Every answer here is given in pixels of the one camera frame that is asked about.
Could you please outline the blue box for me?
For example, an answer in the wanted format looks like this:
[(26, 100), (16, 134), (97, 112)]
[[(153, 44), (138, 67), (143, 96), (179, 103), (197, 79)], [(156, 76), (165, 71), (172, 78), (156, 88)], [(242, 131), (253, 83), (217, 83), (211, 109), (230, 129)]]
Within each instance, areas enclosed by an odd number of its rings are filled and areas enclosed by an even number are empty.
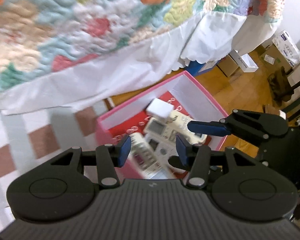
[(192, 76), (196, 77), (209, 72), (217, 63), (218, 61), (210, 61), (203, 64), (197, 61), (191, 61), (189, 65), (185, 67), (185, 70), (189, 72)]

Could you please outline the pink storage box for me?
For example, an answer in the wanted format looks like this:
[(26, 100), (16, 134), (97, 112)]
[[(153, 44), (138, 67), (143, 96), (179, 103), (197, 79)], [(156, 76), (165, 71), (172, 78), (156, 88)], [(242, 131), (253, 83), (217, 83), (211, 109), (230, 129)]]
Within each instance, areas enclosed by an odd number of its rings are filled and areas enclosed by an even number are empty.
[(218, 121), (228, 116), (215, 98), (188, 72), (181, 72), (120, 104), (96, 120), (98, 144), (116, 144), (123, 136), (143, 133), (151, 118), (145, 109), (159, 98), (175, 110), (199, 121)]

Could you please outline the white remote with screen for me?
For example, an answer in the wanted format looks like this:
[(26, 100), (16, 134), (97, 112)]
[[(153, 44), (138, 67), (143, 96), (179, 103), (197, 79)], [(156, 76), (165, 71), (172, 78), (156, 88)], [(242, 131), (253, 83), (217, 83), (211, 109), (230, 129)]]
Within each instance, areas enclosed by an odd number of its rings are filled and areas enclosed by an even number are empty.
[(185, 170), (175, 168), (168, 162), (170, 157), (178, 155), (175, 148), (175, 135), (177, 132), (154, 117), (149, 119), (143, 131), (145, 140), (151, 146), (156, 158), (174, 173), (184, 173)]

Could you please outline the brown cardboard box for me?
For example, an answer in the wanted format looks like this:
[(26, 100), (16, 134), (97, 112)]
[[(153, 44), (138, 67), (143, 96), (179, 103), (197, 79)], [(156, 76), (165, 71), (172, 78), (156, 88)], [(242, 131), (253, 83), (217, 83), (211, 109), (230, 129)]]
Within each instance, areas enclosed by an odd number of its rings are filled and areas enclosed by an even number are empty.
[(226, 55), (226, 57), (222, 58), (217, 63), (217, 66), (226, 77), (232, 76), (239, 68), (239, 65), (230, 55)]

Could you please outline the floral quilted bedspread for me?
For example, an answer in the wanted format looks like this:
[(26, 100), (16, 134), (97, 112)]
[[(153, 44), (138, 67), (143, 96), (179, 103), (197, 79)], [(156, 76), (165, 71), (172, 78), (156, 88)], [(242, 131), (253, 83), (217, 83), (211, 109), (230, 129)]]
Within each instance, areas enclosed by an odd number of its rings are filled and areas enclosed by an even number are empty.
[(284, 0), (0, 0), (0, 93), (157, 36), (200, 12), (281, 19)]

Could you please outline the dark brown bag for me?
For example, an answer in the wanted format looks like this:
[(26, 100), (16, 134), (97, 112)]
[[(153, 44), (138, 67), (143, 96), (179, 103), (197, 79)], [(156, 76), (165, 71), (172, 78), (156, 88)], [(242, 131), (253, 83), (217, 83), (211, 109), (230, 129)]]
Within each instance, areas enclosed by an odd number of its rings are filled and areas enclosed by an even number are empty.
[(294, 90), (288, 81), (284, 67), (277, 69), (274, 73), (270, 74), (267, 78), (270, 85), (271, 95), (276, 102), (288, 102)]

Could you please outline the white printed package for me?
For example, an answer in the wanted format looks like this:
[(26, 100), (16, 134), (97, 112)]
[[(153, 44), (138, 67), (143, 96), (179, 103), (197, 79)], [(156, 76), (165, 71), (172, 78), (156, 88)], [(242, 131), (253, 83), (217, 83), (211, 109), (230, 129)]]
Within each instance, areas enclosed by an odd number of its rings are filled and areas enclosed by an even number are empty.
[(287, 31), (275, 34), (272, 42), (292, 68), (300, 63), (300, 50)]

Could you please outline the white charger cube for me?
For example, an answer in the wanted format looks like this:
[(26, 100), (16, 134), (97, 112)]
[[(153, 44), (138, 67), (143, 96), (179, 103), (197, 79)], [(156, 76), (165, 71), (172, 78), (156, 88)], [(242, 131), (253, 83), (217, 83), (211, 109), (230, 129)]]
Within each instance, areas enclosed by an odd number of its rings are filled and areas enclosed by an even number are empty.
[(146, 108), (146, 114), (161, 122), (167, 122), (174, 106), (161, 99), (154, 98)]

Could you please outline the checkered grey brown rug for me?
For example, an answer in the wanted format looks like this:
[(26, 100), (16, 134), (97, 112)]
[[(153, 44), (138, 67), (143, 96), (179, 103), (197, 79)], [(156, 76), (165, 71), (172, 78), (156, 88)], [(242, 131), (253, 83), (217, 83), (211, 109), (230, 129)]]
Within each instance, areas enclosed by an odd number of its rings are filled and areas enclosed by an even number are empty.
[(76, 111), (54, 107), (35, 112), (0, 113), (0, 231), (14, 217), (6, 200), (8, 186), (16, 178), (71, 147), (97, 147), (97, 117), (107, 112), (104, 101)]

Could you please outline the white cardboard box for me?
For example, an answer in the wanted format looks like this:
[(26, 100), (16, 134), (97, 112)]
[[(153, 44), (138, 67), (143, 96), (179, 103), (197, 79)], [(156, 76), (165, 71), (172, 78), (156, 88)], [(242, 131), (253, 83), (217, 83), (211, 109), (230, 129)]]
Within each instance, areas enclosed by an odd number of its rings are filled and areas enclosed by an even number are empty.
[(229, 56), (237, 63), (244, 73), (254, 73), (258, 70), (257, 64), (248, 54), (239, 56), (236, 50), (232, 50), (229, 53)]

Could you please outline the white pink remote control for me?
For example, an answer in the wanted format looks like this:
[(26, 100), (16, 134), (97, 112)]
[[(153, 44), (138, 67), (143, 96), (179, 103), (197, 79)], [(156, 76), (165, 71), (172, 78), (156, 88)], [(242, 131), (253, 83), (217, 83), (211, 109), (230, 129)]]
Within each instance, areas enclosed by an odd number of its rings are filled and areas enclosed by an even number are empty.
[(131, 149), (128, 159), (135, 169), (145, 179), (159, 179), (162, 166), (154, 155), (154, 152), (141, 133), (132, 133)]

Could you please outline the white bed skirt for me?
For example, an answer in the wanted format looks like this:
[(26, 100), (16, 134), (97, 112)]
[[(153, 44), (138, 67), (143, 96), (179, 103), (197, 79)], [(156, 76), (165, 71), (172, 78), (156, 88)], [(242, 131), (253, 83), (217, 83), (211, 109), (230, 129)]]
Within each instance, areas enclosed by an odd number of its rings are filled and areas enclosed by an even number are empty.
[(108, 55), (76, 60), (58, 55), (34, 80), (9, 68), (8, 77), (17, 85), (0, 93), (0, 112), (20, 114), (57, 106), (80, 109), (153, 85), (186, 62), (217, 61), (231, 50), (246, 54), (271, 38), (280, 23), (268, 15), (213, 11)]

